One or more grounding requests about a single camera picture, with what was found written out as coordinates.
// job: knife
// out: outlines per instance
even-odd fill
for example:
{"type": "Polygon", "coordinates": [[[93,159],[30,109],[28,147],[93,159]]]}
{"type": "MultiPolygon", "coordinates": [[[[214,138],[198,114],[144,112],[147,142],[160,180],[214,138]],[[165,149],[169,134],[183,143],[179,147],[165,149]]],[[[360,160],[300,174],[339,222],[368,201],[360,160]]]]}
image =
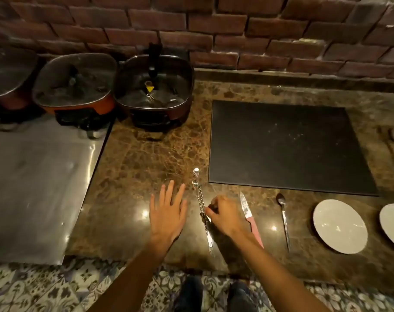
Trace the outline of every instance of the knife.
{"type": "Polygon", "coordinates": [[[259,234],[259,230],[258,227],[256,225],[255,219],[252,216],[252,212],[250,211],[248,202],[246,200],[245,195],[243,195],[242,192],[240,192],[240,202],[242,204],[242,209],[243,212],[245,214],[246,217],[246,221],[248,221],[250,223],[250,226],[252,228],[252,233],[255,236],[256,240],[259,242],[259,244],[261,245],[261,247],[263,247],[263,243],[261,240],[261,235],[259,234]]]}

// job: left hand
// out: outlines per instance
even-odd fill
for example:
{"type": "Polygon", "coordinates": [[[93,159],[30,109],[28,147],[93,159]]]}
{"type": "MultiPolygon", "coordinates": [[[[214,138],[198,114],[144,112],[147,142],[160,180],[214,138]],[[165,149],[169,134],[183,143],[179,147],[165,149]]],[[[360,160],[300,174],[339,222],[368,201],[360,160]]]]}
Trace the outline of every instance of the left hand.
{"type": "Polygon", "coordinates": [[[171,204],[173,186],[174,181],[171,180],[167,191],[165,191],[165,185],[163,184],[159,193],[158,204],[155,204],[154,194],[151,194],[149,204],[150,243],[156,248],[158,255],[161,256],[165,256],[173,241],[181,233],[187,215],[187,200],[184,199],[181,204],[185,184],[181,184],[173,204],[171,204]]]}

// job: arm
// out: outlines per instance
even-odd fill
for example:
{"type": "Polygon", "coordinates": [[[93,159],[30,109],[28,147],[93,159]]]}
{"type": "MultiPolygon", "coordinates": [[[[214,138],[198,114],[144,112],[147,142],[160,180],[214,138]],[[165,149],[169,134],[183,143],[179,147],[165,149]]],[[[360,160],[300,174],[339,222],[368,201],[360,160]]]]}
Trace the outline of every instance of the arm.
{"type": "Polygon", "coordinates": [[[206,214],[242,252],[278,312],[329,311],[297,278],[259,245],[252,233],[244,230],[243,221],[233,201],[225,196],[217,196],[211,205],[217,207],[219,213],[206,208],[206,214]]]}
{"type": "Polygon", "coordinates": [[[153,272],[162,264],[173,241],[179,236],[185,224],[187,201],[182,202],[185,185],[182,184],[171,205],[173,180],[165,192],[162,185],[159,203],[155,205],[155,196],[151,195],[149,220],[151,236],[148,243],[125,270],[110,285],[107,291],[93,304],[89,312],[127,311],[137,312],[145,296],[153,272]]]}

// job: countertop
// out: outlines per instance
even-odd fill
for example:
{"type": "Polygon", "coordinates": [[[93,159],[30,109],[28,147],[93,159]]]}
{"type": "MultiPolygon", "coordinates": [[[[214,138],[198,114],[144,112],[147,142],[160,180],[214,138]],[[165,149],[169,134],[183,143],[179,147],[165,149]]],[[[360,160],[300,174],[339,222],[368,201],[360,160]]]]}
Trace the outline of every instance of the countertop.
{"type": "Polygon", "coordinates": [[[162,141],[146,141],[149,134],[133,127],[129,119],[114,124],[66,253],[132,259],[149,235],[150,194],[158,193],[162,182],[174,179],[177,185],[188,185],[189,212],[184,230],[165,262],[181,268],[248,275],[239,253],[223,236],[215,234],[217,246],[214,256],[210,256],[191,185],[192,171],[199,167],[206,205],[219,193],[239,203],[238,193],[242,190],[265,249],[295,276],[393,291],[394,244],[383,233],[378,218],[385,204],[394,203],[394,160],[378,132],[379,125],[394,125],[394,94],[196,81],[187,122],[162,141]],[[213,99],[346,107],[380,196],[208,183],[213,99]],[[275,202],[278,192],[287,199],[291,253],[286,249],[281,209],[275,202]],[[344,201],[361,215],[369,232],[363,251],[340,254],[319,239],[312,226],[312,212],[324,199],[344,201]]]}

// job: cooking pot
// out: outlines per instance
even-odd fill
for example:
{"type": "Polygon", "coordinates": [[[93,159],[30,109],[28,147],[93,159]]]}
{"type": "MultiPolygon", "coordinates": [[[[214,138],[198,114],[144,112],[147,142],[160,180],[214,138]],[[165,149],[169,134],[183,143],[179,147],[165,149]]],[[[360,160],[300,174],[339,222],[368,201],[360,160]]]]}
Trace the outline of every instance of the cooking pot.
{"type": "Polygon", "coordinates": [[[3,110],[22,110],[32,104],[31,87],[39,63],[38,55],[31,50],[0,48],[0,106],[3,110]]]}
{"type": "Polygon", "coordinates": [[[187,53],[150,44],[147,53],[122,63],[114,95],[136,126],[158,130],[187,119],[193,87],[187,53]]]}
{"type": "Polygon", "coordinates": [[[70,54],[49,61],[32,90],[36,104],[61,125],[90,131],[109,122],[117,63],[108,54],[70,54]]]}

